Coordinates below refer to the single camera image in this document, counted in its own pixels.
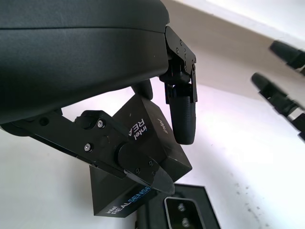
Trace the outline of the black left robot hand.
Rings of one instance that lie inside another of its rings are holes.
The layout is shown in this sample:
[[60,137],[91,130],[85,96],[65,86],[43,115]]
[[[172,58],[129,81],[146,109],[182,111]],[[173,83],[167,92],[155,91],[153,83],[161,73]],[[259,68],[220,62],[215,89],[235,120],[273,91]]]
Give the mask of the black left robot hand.
[[173,194],[170,175],[139,151],[122,124],[104,111],[85,111],[74,122],[61,111],[126,87],[151,98],[150,79],[159,77],[174,137],[192,144],[196,57],[169,22],[159,0],[1,1],[1,128]]

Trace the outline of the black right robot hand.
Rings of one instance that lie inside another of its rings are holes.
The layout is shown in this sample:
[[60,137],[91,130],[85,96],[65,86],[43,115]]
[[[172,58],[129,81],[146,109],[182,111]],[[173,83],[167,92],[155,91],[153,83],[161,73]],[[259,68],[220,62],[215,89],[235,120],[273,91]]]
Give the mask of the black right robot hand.
[[[273,41],[269,50],[279,57],[291,69],[302,76],[305,75],[305,51],[292,47],[281,41]],[[260,73],[254,73],[252,83],[258,89],[259,94],[283,116],[297,131],[302,140],[305,139],[305,107],[291,99],[275,83]]]

